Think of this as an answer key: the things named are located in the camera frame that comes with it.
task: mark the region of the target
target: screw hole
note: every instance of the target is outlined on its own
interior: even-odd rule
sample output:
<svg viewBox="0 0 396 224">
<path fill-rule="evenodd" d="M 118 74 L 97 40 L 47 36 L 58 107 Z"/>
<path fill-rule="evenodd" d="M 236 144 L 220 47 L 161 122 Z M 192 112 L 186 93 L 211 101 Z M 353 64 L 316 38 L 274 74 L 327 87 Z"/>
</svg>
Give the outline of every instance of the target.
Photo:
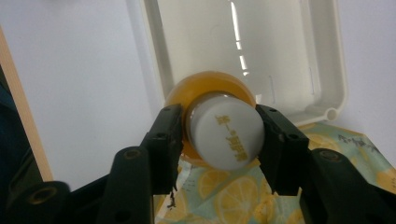
<svg viewBox="0 0 396 224">
<path fill-rule="evenodd" d="M 166 133 L 157 133 L 157 137 L 165 137 L 166 136 Z"/>
<path fill-rule="evenodd" d="M 58 190 L 55 187 L 39 189 L 29 197 L 28 202 L 34 205 L 44 203 L 48 199 L 52 198 L 57 191 Z"/>
<path fill-rule="evenodd" d="M 294 134 L 294 133 L 292 133 L 292 134 L 289 134 L 289 138 L 292 138 L 292 139 L 297 139 L 297 138 L 298 138 L 298 135 L 297 135 L 297 134 Z"/>
<path fill-rule="evenodd" d="M 136 158 L 136 157 L 139 157 L 140 154 L 141 154 L 141 152 L 140 152 L 139 150 L 137 150 L 137 149 L 130 149 L 130 150 L 124 152 L 124 157 L 125 157 L 125 159 L 127 159 L 127 160 L 131 160 L 131 159 L 134 159 L 134 158 Z"/>
<path fill-rule="evenodd" d="M 119 223 L 128 221 L 130 218 L 131 218 L 131 213 L 126 210 L 118 211 L 116 213 L 116 215 L 114 216 L 114 219 L 116 220 L 116 222 L 119 222 Z"/>
</svg>

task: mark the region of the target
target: black plastic part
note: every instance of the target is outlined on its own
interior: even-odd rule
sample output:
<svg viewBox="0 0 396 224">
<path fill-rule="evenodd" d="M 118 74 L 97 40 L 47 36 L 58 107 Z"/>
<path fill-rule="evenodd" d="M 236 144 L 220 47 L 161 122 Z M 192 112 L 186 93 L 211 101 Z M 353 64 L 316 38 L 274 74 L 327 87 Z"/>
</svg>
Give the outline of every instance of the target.
<svg viewBox="0 0 396 224">
<path fill-rule="evenodd" d="M 31 187 L 7 210 L 7 223 L 69 223 L 69 195 L 69 187 L 63 182 L 44 182 Z"/>
<path fill-rule="evenodd" d="M 312 151 L 300 206 L 306 223 L 396 223 L 395 213 L 344 155 Z"/>
<path fill-rule="evenodd" d="M 103 194 L 105 193 L 108 175 L 71 192 L 71 203 L 74 209 L 72 223 L 94 223 Z"/>
<path fill-rule="evenodd" d="M 279 111 L 265 105 L 257 105 L 256 110 L 265 129 L 260 168 L 273 192 L 297 195 L 309 140 Z"/>
<path fill-rule="evenodd" d="M 153 223 L 149 154 L 144 147 L 117 153 L 96 223 Z"/>
<path fill-rule="evenodd" d="M 148 149 L 153 194 L 169 194 L 176 187 L 178 159 L 183 148 L 181 105 L 161 110 L 141 147 Z"/>
</svg>

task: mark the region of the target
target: white plastic container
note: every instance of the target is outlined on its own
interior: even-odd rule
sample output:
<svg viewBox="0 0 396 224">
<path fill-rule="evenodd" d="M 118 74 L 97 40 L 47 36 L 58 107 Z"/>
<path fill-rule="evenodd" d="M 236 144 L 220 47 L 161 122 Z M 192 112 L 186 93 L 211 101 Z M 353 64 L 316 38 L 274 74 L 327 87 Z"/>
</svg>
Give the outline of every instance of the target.
<svg viewBox="0 0 396 224">
<path fill-rule="evenodd" d="M 347 98 L 336 1 L 145 0 L 163 95 L 220 71 L 295 125 L 336 119 Z"/>
</svg>

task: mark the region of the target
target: yellow lemon slice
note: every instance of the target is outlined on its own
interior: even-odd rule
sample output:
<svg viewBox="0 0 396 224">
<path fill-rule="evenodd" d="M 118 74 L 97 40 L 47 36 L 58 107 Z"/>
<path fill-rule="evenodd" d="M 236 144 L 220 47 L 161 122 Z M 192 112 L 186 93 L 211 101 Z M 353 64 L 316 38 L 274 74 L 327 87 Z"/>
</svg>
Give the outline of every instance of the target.
<svg viewBox="0 0 396 224">
<path fill-rule="evenodd" d="M 341 152 L 340 147 L 337 142 L 331 139 L 328 136 L 315 134 L 315 133 L 307 133 L 306 136 L 309 138 L 309 149 L 315 149 L 319 147 L 332 149 L 337 152 Z"/>
<path fill-rule="evenodd" d="M 222 223 L 248 223 L 258 203 L 256 181 L 250 176 L 235 179 L 218 193 L 215 209 Z"/>
<path fill-rule="evenodd" d="M 390 168 L 387 171 L 379 172 L 376 175 L 376 183 L 382 189 L 396 194 L 396 169 Z"/>
<path fill-rule="evenodd" d="M 227 177 L 229 173 L 221 170 L 208 170 L 205 171 L 198 182 L 198 192 L 201 198 L 206 198 L 213 189 L 215 189 L 219 184 L 221 184 Z"/>
<path fill-rule="evenodd" d="M 296 209 L 294 210 L 288 220 L 286 221 L 286 224 L 304 224 L 304 217 L 303 213 L 301 212 L 301 209 Z"/>
</svg>

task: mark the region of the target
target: white surface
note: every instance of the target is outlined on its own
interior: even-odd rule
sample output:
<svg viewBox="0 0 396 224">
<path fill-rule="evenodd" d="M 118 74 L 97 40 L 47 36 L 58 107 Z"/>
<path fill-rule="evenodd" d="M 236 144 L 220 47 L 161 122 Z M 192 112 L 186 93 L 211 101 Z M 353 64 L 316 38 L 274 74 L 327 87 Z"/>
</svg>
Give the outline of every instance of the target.
<svg viewBox="0 0 396 224">
<path fill-rule="evenodd" d="M 72 189 L 108 174 L 115 153 L 140 144 L 163 104 L 139 9 L 137 1 L 0 3 L 53 177 Z"/>
<path fill-rule="evenodd" d="M 163 30 L 152 38 L 157 61 L 170 68 L 159 69 L 165 95 L 184 77 L 220 71 L 297 125 L 335 119 L 342 109 L 347 90 L 334 0 L 158 0 L 154 9 L 155 1 L 145 2 L 161 13 L 160 21 L 152 14 L 148 21 Z"/>
<path fill-rule="evenodd" d="M 191 112 L 190 141 L 212 167 L 236 170 L 262 149 L 264 126 L 257 111 L 229 96 L 204 99 Z"/>
<path fill-rule="evenodd" d="M 340 1 L 349 98 L 332 124 L 365 133 L 396 166 L 396 1 Z"/>
</svg>

